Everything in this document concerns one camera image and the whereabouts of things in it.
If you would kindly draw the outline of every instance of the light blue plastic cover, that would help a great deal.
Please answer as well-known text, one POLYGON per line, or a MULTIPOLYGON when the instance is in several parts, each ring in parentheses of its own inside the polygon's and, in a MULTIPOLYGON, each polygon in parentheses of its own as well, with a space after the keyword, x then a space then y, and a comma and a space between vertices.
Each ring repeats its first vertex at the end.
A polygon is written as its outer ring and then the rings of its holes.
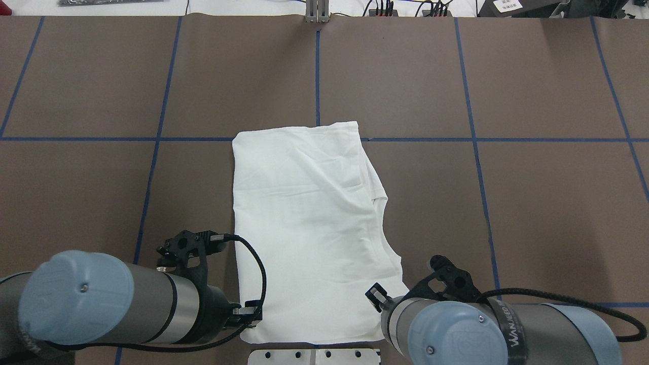
POLYGON ((113 329, 133 299, 133 276, 104 253, 65 251, 32 274, 20 298, 20 325, 37 340, 92 342, 113 329))
POLYGON ((498 325, 477 308, 457 301, 429 305, 415 317, 408 333, 408 351, 415 365, 508 362, 507 345, 498 325))
POLYGON ((611 328, 597 314, 581 307, 545 304, 560 311, 582 333, 599 365, 622 365, 620 345, 611 328))

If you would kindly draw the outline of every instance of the white metal bracket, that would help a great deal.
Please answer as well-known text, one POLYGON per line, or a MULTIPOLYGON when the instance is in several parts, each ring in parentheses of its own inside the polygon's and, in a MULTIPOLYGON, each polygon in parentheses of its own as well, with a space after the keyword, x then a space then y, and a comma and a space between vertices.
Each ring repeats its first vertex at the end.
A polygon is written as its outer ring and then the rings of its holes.
POLYGON ((255 350, 248 365, 381 365, 379 349, 255 350))
POLYGON ((328 23, 329 0, 306 0, 306 22, 328 23))

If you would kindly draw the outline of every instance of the folded towel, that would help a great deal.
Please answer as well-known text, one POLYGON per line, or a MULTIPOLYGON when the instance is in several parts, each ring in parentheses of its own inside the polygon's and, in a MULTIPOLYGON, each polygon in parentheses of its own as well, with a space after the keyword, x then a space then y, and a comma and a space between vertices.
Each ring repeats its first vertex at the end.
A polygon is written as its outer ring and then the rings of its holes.
MULTIPOLYGON (((241 132, 234 150, 235 232, 267 271, 263 320, 249 343, 383 339, 365 292, 403 295, 401 258, 383 234, 387 196, 355 121, 241 132)), ((237 246, 241 302, 258 299, 259 269, 237 246)))

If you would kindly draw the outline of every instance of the white cloth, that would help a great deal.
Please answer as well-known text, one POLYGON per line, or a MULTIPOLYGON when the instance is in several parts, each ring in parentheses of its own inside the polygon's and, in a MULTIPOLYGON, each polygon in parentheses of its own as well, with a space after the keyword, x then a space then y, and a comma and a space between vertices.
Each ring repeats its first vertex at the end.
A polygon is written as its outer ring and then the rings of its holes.
MULTIPOLYGON (((355 121, 241 132, 234 150, 236 234, 267 270, 263 320, 244 341, 335 344, 383 339, 365 292, 404 295, 401 258, 383 234, 387 196, 355 121)), ((241 302, 258 299, 259 269, 236 247, 241 302)))

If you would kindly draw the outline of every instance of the silver metal ring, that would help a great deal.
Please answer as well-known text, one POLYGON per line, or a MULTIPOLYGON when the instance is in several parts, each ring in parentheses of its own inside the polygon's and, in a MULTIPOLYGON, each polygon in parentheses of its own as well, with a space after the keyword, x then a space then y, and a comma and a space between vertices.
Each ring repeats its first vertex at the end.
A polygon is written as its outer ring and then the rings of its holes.
POLYGON ((423 298, 411 298, 411 299, 406 299, 399 303, 397 307, 392 311, 392 314, 390 315, 390 322, 387 324, 388 328, 388 336, 390 336, 389 341, 394 345, 395 349, 399 351, 399 353, 404 356, 403 351, 401 351, 401 347, 399 347, 399 341, 397 339, 397 324, 399 322, 399 317, 401 317, 401 314, 408 308, 411 304, 416 303, 418 301, 424 300, 423 298))
POLYGON ((176 311, 173 313, 173 317, 164 332, 151 341, 151 344, 173 344, 178 342, 194 326, 196 316, 199 313, 201 300, 196 286, 188 279, 178 275, 169 275, 169 277, 176 285, 176 311))

